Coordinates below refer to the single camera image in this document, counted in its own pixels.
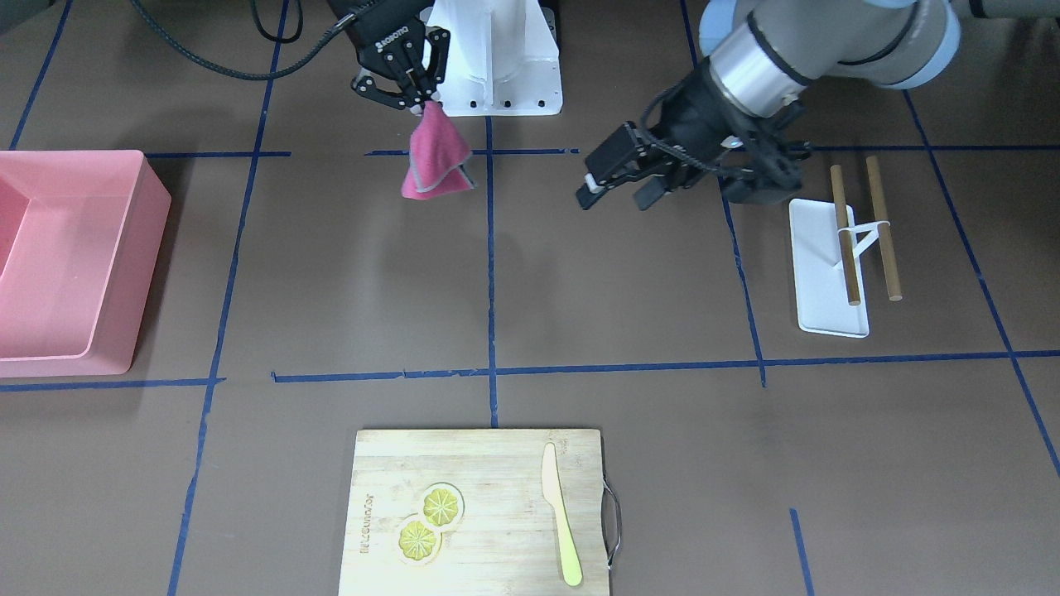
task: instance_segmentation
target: black cable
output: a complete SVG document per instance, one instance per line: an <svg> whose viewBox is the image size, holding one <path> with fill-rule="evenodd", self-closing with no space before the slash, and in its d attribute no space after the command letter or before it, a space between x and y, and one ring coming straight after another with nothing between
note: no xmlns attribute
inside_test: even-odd
<svg viewBox="0 0 1060 596"><path fill-rule="evenodd" d="M254 18L254 27L258 28L258 33L261 33L265 39L276 41L277 43L290 43L292 41L297 41L302 36L302 0L295 0L295 10L298 11L298 27L295 29L295 34L290 37L278 37L265 31L265 28L262 27L261 16L258 15L258 0L250 0L250 16Z"/></svg>
<svg viewBox="0 0 1060 596"><path fill-rule="evenodd" d="M702 170L704 172L716 175L732 172L734 169L731 168L722 168L720 165L707 165L703 161L700 161L699 159L689 155L689 153L684 151L683 148L678 148L664 142L661 139L653 135L651 129L648 128L648 117L651 116L652 111L655 110L655 106L657 106L659 102L665 100L675 89L677 89L677 85L674 85L673 87L667 89L666 91L662 91L658 95L655 95L655 99L652 100L650 104L648 104L648 107L644 108L643 113L640 115L640 132L643 133L644 137L648 138L648 140L652 143L653 146L655 146L662 153L669 155L670 157L675 158L677 161L681 161L682 163L686 163L688 165L691 165L692 168L695 168L696 170Z"/></svg>
<svg viewBox="0 0 1060 596"><path fill-rule="evenodd" d="M328 31L324 32L324 34L320 37L320 40L317 41L316 46L314 46L313 49L310 50L310 53L302 56L302 59L298 60L297 63L288 66L283 70L278 70L276 72L254 74L223 67L220 65L214 64L195 54L191 50L181 46L169 33L166 33L166 31L162 29L162 25L158 24L158 21L156 21L154 17L147 14L147 11L144 10L143 4L140 3L140 0L129 0L129 3L132 4L132 7L136 8L138 13L140 13L140 16L143 17L143 20L147 23L147 27L149 27L152 31L157 33L159 37L165 40L165 42L169 43L174 50L180 52L182 56L199 65L202 68L216 72L217 74L224 74L225 76L231 76L232 78L240 78L243 81L272 81L275 78L280 78L281 76L287 76L292 72L295 72L296 70L302 68L303 66L308 64L308 62L312 60L313 57L316 56L317 53L323 49L324 46L326 46L332 39L338 36L339 33L342 33L348 27L350 27L353 23L354 19L356 18L357 14L359 14L359 12L350 13L349 15L339 19L338 22L333 24ZM374 2L369 2L368 4L361 6L361 8L366 8L372 5L373 3Z"/></svg>

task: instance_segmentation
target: lemon slice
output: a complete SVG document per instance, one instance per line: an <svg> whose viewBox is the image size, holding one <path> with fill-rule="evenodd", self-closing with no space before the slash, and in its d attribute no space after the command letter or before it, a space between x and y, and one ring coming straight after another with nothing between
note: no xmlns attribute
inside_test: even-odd
<svg viewBox="0 0 1060 596"><path fill-rule="evenodd" d="M420 515L412 515L398 530L398 547L406 563L425 565L441 549L442 534L427 527Z"/></svg>
<svg viewBox="0 0 1060 596"><path fill-rule="evenodd" d="M463 516L463 495L453 485L431 485L423 492L421 512L427 527L436 531L448 531Z"/></svg>

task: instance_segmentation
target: wooden cutting board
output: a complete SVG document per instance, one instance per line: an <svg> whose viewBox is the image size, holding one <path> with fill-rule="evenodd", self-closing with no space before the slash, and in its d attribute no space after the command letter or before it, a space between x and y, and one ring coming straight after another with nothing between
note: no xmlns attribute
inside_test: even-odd
<svg viewBox="0 0 1060 596"><path fill-rule="evenodd" d="M581 559L575 588L563 581L555 519L542 492L548 442ZM607 596L601 452L595 430L360 431L339 596ZM460 490L464 513L429 563L409 564L399 526L436 483Z"/></svg>

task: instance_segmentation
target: gray robot arm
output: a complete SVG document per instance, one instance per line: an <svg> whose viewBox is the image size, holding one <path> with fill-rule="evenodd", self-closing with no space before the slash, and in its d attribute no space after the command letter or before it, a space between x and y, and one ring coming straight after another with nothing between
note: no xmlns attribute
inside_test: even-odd
<svg viewBox="0 0 1060 596"><path fill-rule="evenodd" d="M585 159L577 192L583 209L624 182L648 178L635 200L659 197L706 175L732 203L774 204L800 188L808 143L784 127L803 110L799 93L825 75L908 89L931 81L956 53L957 11L978 16L1046 16L1058 0L713 0L700 45L706 58ZM661 106L656 124L648 118ZM743 146L748 160L726 165Z"/></svg>

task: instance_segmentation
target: cutting board handle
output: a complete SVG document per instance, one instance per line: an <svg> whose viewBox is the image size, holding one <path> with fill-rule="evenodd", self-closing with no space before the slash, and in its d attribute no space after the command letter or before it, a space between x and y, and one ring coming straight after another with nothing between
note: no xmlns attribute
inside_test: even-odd
<svg viewBox="0 0 1060 596"><path fill-rule="evenodd" d="M611 485L607 484L607 476L603 477L603 493L604 496L611 498L613 512L615 513L615 546L607 549L607 571L610 572L615 564L615 557L618 551L622 548L622 506L618 503L618 495L612 490ZM601 524L603 527L603 543L607 544L607 523L603 522Z"/></svg>

